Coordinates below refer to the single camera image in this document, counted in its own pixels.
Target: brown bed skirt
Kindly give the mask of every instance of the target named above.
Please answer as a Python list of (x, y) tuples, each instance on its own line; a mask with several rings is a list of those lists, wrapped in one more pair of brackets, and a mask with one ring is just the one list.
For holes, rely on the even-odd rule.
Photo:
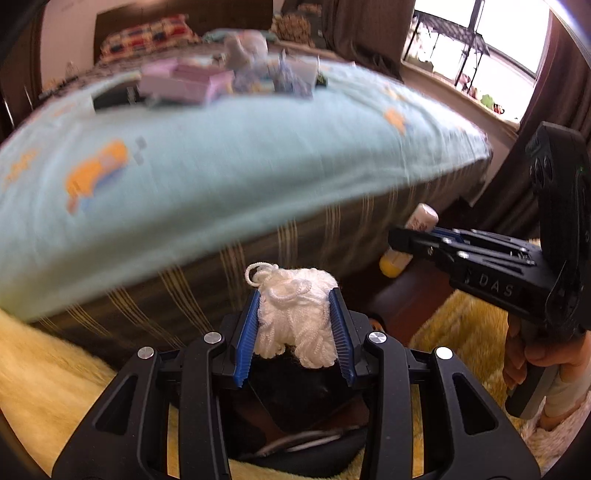
[(417, 203), (441, 212), (470, 190), (487, 166), (488, 160), (480, 160), (432, 181), (326, 207), (308, 219), (171, 266), (149, 280), (115, 288), (32, 324), (115, 368), (142, 346), (180, 348), (215, 329), (224, 315), (242, 309), (250, 288), (244, 271), (250, 263), (316, 267), (339, 280), (375, 261), (387, 248), (389, 227), (404, 223)]

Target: metal screw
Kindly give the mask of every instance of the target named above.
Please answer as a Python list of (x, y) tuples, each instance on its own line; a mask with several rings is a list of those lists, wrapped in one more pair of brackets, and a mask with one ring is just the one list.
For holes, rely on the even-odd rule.
[(147, 360), (148, 358), (152, 358), (154, 356), (154, 349), (150, 346), (143, 346), (138, 350), (138, 357), (142, 360)]
[(388, 337), (382, 332), (371, 332), (369, 334), (369, 340), (373, 343), (384, 343)]
[(437, 355), (441, 360), (449, 360), (451, 357), (453, 357), (453, 352), (446, 346), (441, 346), (435, 350), (435, 355)]
[(205, 340), (205, 343), (219, 343), (222, 341), (222, 335), (217, 332), (209, 332), (204, 335), (203, 340)]

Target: sleeve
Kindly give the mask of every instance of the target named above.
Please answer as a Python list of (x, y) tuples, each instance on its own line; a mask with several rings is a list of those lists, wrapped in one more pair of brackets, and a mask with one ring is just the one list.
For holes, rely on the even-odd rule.
[(543, 409), (544, 403), (537, 415), (525, 424), (521, 436), (537, 460), (542, 475), (545, 475), (564, 454), (587, 419), (591, 411), (591, 392), (587, 393), (577, 411), (550, 432), (538, 427)]

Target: cartoon print on blanket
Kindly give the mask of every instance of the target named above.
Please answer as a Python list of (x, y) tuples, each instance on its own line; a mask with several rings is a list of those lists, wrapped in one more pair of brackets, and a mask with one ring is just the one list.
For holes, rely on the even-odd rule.
[[(146, 146), (143, 138), (136, 140), (138, 151), (134, 158), (142, 163), (141, 150)], [(129, 150), (122, 140), (113, 140), (96, 155), (76, 166), (66, 178), (65, 188), (69, 195), (67, 210), (74, 215), (79, 205), (86, 208), (95, 192), (117, 179), (128, 165)]]
[(29, 150), (21, 155), (21, 158), (12, 164), (10, 173), (4, 178), (4, 188), (8, 187), (13, 181), (17, 181), (21, 173), (28, 170), (29, 165), (37, 157), (37, 150)]
[(406, 125), (404, 123), (404, 117), (394, 108), (390, 108), (384, 113), (384, 118), (394, 127), (398, 128), (400, 133), (404, 135), (406, 131)]

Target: wooden bed frame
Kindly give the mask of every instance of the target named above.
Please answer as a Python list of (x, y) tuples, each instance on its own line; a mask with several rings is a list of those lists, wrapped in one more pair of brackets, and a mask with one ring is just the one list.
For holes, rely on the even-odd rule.
[(130, 4), (97, 14), (94, 61), (100, 45), (111, 33), (174, 14), (188, 15), (187, 25), (197, 35), (215, 28), (268, 30), (273, 16), (272, 0), (160, 0)]

